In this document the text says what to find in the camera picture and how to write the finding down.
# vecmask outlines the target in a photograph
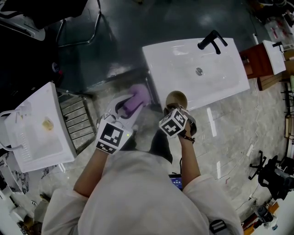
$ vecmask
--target white t-shirt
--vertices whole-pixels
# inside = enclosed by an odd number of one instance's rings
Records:
[[[132,151],[108,158],[89,198],[55,190],[42,235],[208,235],[216,219],[232,234],[243,234],[236,211],[211,176],[197,177],[181,192],[162,157]]]

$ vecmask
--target shirt sleeve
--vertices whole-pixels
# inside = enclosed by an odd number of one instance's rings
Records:
[[[195,178],[184,188],[183,193],[208,218],[209,223],[222,219],[234,234],[243,234],[239,216],[212,176],[201,175]]]
[[[87,197],[73,190],[55,190],[45,214],[42,234],[78,234],[78,221],[87,201]]]

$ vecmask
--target purple object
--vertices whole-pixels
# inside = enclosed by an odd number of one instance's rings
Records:
[[[146,106],[150,102],[150,94],[143,84],[132,85],[129,92],[134,96],[124,103],[126,113],[132,113],[140,104]]]

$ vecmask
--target dark green floor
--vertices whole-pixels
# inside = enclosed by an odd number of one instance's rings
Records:
[[[141,48],[155,43],[203,38],[211,30],[234,38],[239,51],[258,40],[269,39],[265,28],[250,18],[242,0],[101,0],[103,17],[92,43],[60,49],[64,72],[61,87],[83,91],[118,74],[147,67]],[[97,13],[96,0],[89,0],[83,15],[62,33],[60,43],[90,37]]]

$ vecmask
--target black bracelet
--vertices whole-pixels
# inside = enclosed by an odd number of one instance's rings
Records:
[[[195,142],[195,138],[190,138],[190,137],[188,137],[188,136],[186,136],[186,135],[181,135],[181,137],[183,137],[184,139],[186,139],[186,140],[189,140],[189,141],[192,141],[192,144],[194,144],[194,142]]]

